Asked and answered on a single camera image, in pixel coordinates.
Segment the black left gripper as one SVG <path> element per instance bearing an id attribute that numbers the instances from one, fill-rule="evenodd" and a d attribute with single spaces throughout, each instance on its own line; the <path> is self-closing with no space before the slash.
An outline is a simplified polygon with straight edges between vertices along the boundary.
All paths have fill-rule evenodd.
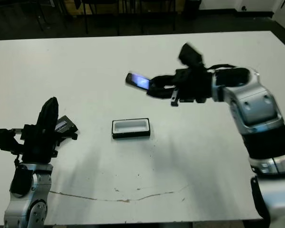
<path id="1" fill-rule="evenodd" d="M 12 136 L 20 134 L 23 144 L 15 142 L 11 153 L 22 155 L 24 163 L 50 163 L 57 157 L 56 147 L 65 139 L 76 140 L 78 128 L 74 124 L 56 127 L 58 119 L 58 101 L 56 97 L 48 99 L 39 113 L 36 126 L 26 124 L 22 129 L 11 129 Z"/>

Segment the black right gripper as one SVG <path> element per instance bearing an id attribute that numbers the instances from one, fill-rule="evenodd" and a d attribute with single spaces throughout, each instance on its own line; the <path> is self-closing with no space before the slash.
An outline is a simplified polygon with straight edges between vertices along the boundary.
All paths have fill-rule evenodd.
<path id="1" fill-rule="evenodd" d="M 190 68 L 177 69 L 175 75 L 156 76 L 149 81 L 146 94 L 158 99 L 171 99 L 171 106 L 181 103 L 205 103 L 211 98 L 212 73 L 205 69 L 193 70 Z"/>

